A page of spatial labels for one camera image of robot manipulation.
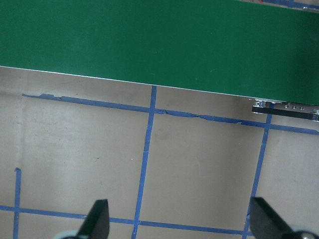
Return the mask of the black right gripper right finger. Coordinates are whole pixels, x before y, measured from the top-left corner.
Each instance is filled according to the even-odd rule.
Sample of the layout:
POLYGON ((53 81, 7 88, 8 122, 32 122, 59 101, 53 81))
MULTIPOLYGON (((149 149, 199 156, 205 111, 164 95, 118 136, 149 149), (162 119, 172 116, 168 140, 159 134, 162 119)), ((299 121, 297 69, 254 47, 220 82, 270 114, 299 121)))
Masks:
POLYGON ((287 239, 294 233, 262 197, 250 200, 250 230, 256 239, 287 239))

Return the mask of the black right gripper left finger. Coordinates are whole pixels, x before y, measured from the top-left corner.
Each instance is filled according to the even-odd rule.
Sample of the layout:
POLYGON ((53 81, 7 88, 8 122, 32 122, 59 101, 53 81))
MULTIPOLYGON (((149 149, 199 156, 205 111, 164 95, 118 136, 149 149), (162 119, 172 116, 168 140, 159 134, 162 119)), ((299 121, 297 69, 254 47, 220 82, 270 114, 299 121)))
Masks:
POLYGON ((107 239, 110 232, 108 200, 96 200, 80 227, 78 239, 107 239))

